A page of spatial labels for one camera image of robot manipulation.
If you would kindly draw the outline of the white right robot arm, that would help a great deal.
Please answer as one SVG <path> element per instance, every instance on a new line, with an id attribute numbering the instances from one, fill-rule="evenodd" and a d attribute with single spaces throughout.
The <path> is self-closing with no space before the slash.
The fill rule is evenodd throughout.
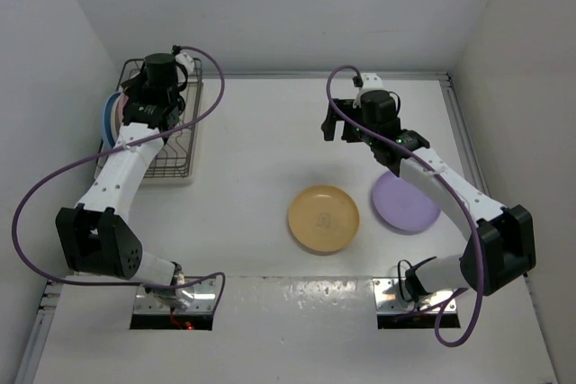
<path id="1" fill-rule="evenodd" d="M 342 139 L 364 142 L 374 159 L 416 187 L 458 227 L 467 244 L 460 255 L 430 257 L 411 266 L 402 290 L 417 302 L 439 290 L 472 289 L 490 296 L 536 266 L 534 225 L 521 205 L 493 200 L 450 168 L 429 142 L 404 129 L 389 92 L 372 90 L 358 100 L 331 99 L 321 124 L 333 140 L 338 122 Z"/>

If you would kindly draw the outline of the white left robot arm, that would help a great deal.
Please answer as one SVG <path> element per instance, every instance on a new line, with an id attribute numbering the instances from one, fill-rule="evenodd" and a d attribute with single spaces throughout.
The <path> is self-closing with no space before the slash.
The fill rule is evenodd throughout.
<path id="1" fill-rule="evenodd" d="M 144 58 L 139 73 L 121 86 L 121 126 L 112 154 L 76 207 L 56 217 L 71 270 L 145 284 L 173 309 L 190 304 L 181 266 L 144 252 L 128 220 L 145 173 L 167 142 L 164 132 L 185 111 L 182 93 L 194 70 L 193 59 L 177 50 Z"/>

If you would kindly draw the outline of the blue plastic plate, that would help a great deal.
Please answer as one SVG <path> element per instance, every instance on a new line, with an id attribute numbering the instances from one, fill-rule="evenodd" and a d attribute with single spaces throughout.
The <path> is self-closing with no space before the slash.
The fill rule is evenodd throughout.
<path id="1" fill-rule="evenodd" d="M 121 96 L 120 92 L 111 94 L 104 103 L 100 117 L 100 130 L 105 148 L 113 148 L 115 140 L 113 138 L 112 116 L 114 114 L 113 105 Z"/>

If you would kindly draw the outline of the pink plastic plate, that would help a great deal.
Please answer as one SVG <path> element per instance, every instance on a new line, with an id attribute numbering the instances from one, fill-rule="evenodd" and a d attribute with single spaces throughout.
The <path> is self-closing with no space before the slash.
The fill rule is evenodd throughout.
<path id="1" fill-rule="evenodd" d="M 116 131 L 119 131 L 120 127 L 122 126 L 123 109 L 128 101 L 129 98 L 125 93 L 121 93 L 116 100 L 116 108 L 114 111 L 114 121 Z"/>

